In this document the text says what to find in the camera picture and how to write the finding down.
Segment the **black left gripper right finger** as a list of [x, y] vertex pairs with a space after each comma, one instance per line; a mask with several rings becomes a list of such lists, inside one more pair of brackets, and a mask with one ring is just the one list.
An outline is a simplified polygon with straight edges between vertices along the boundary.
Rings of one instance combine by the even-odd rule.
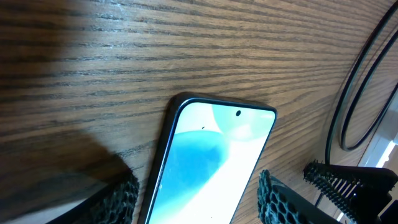
[[265, 224], [339, 224], [268, 170], [259, 174], [257, 206], [258, 217]]

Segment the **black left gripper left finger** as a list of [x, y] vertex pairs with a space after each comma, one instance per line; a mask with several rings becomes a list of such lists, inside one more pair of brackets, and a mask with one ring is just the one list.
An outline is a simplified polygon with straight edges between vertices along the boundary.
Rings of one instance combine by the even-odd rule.
[[127, 172], [48, 224], [131, 224], [138, 196], [138, 179]]

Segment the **white power strip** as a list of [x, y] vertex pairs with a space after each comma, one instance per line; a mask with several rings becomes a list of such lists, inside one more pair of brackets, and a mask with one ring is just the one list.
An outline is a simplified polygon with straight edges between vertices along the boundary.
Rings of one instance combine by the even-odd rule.
[[397, 96], [356, 166], [386, 168], [397, 174]]

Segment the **blue Galaxy smartphone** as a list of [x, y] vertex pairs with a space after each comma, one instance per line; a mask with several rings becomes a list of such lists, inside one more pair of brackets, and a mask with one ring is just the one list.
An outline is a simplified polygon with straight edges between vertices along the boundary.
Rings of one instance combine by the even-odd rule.
[[255, 101], [173, 96], [139, 223], [231, 223], [276, 121], [275, 108]]

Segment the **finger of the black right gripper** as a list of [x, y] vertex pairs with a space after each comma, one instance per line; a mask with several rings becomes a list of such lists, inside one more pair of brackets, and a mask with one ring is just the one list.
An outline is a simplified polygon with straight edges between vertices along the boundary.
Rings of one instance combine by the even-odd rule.
[[304, 179], [315, 185], [352, 222], [376, 223], [392, 200], [395, 172], [386, 168], [326, 165], [313, 161], [303, 170]]

